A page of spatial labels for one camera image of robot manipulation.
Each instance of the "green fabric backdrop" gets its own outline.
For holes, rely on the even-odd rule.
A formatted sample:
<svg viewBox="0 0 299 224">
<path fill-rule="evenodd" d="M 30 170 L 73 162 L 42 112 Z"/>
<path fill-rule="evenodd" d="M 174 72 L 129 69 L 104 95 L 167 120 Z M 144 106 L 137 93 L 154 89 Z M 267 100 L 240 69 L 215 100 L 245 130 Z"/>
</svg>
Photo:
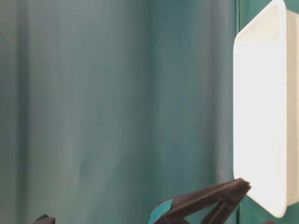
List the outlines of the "green fabric backdrop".
<svg viewBox="0 0 299 224">
<path fill-rule="evenodd" d="M 0 8 L 1 223 L 142 224 L 233 178 L 234 0 Z"/>
<path fill-rule="evenodd" d="M 236 30 L 245 27 L 269 2 L 270 0 L 238 0 L 236 2 Z M 285 4 L 288 9 L 299 13 L 298 0 L 285 0 Z M 268 219 L 275 221 L 277 224 L 298 223 L 299 203 L 288 207 L 285 216 L 280 219 L 273 217 L 249 197 L 244 198 L 240 203 L 240 224 L 261 224 Z"/>
</svg>

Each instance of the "white plastic container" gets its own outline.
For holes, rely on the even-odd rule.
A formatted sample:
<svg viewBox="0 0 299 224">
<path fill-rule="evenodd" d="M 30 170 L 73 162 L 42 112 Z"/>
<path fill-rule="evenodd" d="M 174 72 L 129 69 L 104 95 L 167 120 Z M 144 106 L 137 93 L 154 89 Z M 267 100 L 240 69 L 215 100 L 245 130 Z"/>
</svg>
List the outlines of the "white plastic container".
<svg viewBox="0 0 299 224">
<path fill-rule="evenodd" d="M 234 176 L 275 217 L 299 201 L 299 15 L 273 0 L 235 38 Z"/>
</svg>

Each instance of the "curtain fold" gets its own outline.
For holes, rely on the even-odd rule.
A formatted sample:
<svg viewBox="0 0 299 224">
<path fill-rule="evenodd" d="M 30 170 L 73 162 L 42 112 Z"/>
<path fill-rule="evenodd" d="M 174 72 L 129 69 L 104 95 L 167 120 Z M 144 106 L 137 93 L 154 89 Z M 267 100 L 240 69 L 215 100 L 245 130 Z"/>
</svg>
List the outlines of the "curtain fold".
<svg viewBox="0 0 299 224">
<path fill-rule="evenodd" d="M 234 0 L 0 7 L 0 221 L 147 223 L 233 178 Z"/>
</svg>

